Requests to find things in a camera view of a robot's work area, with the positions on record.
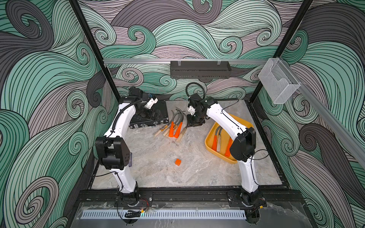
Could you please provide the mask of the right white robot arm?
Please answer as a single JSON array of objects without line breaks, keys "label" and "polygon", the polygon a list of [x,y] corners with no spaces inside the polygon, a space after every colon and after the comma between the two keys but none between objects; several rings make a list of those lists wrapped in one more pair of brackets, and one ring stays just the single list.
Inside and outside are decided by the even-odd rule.
[{"label": "right white robot arm", "polygon": [[267,206],[266,201],[261,197],[254,170],[255,129],[239,123],[220,106],[217,100],[206,97],[201,84],[191,82],[185,87],[185,92],[189,101],[188,126],[201,126],[209,117],[222,127],[232,139],[230,154],[238,162],[243,204],[250,209],[260,209]]}]

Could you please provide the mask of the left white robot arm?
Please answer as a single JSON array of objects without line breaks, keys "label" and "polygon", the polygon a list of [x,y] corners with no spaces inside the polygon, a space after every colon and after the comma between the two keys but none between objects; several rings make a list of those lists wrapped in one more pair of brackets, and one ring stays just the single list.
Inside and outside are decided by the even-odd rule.
[{"label": "left white robot arm", "polygon": [[131,153],[125,142],[127,129],[135,114],[151,110],[157,102],[156,96],[149,95],[143,103],[143,91],[131,87],[128,96],[120,98],[118,112],[107,132],[96,139],[98,161],[115,177],[121,200],[138,202],[140,197],[138,184],[129,169]]}]

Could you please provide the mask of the clear acrylic wall holder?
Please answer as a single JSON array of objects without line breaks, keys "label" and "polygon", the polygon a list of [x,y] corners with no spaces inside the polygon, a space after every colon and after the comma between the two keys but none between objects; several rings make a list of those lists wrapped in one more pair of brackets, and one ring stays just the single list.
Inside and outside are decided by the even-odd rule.
[{"label": "clear acrylic wall holder", "polygon": [[268,59],[259,80],[274,104],[286,103],[300,87],[299,78],[281,58]]}]

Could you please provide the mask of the small orange block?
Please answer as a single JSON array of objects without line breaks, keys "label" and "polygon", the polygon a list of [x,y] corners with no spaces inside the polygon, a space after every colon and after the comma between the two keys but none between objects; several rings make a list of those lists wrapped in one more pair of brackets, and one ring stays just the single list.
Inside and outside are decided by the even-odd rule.
[{"label": "small orange block", "polygon": [[177,159],[176,161],[175,161],[175,164],[177,165],[177,166],[180,166],[180,164],[181,164],[181,160],[180,159]]}]

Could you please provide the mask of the black ribbed storage case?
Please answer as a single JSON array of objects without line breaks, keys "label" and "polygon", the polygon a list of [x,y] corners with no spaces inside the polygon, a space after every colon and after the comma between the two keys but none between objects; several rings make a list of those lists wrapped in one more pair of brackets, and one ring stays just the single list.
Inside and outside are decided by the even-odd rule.
[{"label": "black ribbed storage case", "polygon": [[137,109],[129,124],[129,128],[142,128],[167,123],[169,123],[169,116],[166,102],[158,101],[151,109],[145,107]]}]

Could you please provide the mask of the blue card pack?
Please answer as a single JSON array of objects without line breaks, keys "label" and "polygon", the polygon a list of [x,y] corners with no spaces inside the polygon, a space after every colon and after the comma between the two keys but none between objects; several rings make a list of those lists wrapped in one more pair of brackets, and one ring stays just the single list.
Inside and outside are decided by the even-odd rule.
[{"label": "blue card pack", "polygon": [[128,167],[132,167],[132,158],[133,158],[133,153],[130,153]]}]

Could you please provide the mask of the yellow plastic tray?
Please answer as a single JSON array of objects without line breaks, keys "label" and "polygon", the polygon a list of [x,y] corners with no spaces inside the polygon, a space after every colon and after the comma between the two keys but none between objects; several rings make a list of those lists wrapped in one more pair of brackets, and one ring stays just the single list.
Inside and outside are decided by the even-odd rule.
[{"label": "yellow plastic tray", "polygon": [[[256,149],[256,131],[253,125],[226,112],[214,113],[211,118],[215,124],[205,139],[206,149],[228,163],[238,164],[244,168],[252,165]],[[222,127],[221,151],[219,153],[212,149],[215,130],[218,126]],[[231,155],[226,157],[225,151],[230,138],[233,140],[230,148]]]}]

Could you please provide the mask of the black wall shelf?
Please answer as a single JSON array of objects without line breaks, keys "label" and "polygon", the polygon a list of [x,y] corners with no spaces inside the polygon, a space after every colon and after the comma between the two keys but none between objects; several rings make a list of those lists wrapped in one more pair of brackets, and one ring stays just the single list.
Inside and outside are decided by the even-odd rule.
[{"label": "black wall shelf", "polygon": [[228,61],[171,61],[170,76],[174,79],[227,79],[232,68]]}]

